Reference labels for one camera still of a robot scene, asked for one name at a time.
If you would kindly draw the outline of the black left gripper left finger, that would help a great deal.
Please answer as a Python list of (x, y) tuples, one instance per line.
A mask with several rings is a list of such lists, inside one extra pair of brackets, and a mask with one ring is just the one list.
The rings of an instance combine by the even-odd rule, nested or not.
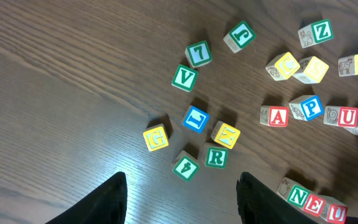
[(126, 175), (117, 172), (47, 224), (124, 224), (126, 210)]

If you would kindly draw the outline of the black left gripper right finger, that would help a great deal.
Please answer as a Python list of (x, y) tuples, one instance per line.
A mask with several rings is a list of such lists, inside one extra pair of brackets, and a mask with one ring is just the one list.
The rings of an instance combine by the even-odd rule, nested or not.
[(236, 184), (238, 212), (243, 224), (315, 224), (316, 222), (286, 203), (249, 172)]

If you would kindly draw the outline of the green N block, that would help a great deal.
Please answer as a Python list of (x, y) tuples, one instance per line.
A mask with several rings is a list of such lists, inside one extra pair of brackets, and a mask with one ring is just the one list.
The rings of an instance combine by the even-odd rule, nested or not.
[(298, 182), (284, 177), (276, 190), (276, 194), (287, 203), (303, 208), (310, 195), (310, 191)]

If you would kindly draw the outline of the red E block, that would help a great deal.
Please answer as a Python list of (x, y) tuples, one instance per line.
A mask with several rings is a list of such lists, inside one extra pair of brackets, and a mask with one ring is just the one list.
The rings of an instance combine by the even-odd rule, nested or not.
[(319, 217), (326, 204), (326, 200), (318, 195), (309, 194), (302, 211), (312, 216)]

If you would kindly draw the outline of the green R block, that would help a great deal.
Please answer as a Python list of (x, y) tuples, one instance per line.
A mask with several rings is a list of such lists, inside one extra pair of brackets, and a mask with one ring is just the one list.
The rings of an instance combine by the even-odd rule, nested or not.
[(204, 144), (203, 163), (206, 167), (225, 169), (228, 159), (228, 149), (211, 143)]

